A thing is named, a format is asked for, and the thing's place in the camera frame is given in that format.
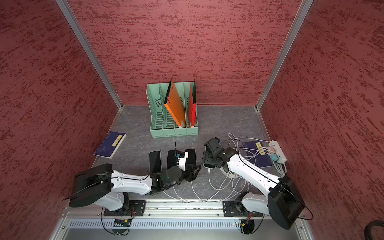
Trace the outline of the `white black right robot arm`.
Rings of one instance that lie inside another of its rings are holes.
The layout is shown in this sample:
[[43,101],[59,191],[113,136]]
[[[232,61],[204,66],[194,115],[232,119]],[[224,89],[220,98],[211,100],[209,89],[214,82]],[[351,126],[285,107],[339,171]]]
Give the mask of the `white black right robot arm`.
[[241,206],[248,212],[270,216],[275,223],[289,230],[297,219],[311,221],[314,214],[304,202],[294,181],[284,175],[270,174],[243,157],[241,150],[249,150],[240,139],[234,148],[224,148],[219,138],[204,143],[204,162],[211,168],[221,168],[243,178],[260,191],[260,194],[245,193],[240,198]]

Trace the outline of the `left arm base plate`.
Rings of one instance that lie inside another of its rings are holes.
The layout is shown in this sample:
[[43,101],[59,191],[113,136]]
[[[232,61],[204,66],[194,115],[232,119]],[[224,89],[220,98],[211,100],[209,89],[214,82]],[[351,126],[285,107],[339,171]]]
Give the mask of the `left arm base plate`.
[[142,217],[146,208],[146,201],[134,200],[123,204],[123,207],[116,211],[104,210],[106,217]]

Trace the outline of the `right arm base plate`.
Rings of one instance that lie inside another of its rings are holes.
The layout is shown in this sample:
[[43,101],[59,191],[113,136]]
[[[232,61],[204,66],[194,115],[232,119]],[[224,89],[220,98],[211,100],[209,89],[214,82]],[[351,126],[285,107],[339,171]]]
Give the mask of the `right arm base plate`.
[[262,217],[264,214],[258,212],[249,212],[239,201],[223,201],[223,212],[225,217]]

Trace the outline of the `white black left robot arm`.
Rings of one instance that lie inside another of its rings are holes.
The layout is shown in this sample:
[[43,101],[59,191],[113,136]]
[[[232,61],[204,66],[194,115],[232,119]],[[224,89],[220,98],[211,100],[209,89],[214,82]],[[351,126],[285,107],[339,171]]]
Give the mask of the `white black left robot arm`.
[[183,181],[194,181],[200,170],[201,166],[187,164],[184,170],[173,166],[162,172],[135,176],[113,170],[111,164],[103,164],[77,173],[72,193],[65,200],[69,200],[71,208],[98,205],[116,212],[130,207],[129,193],[155,195]]

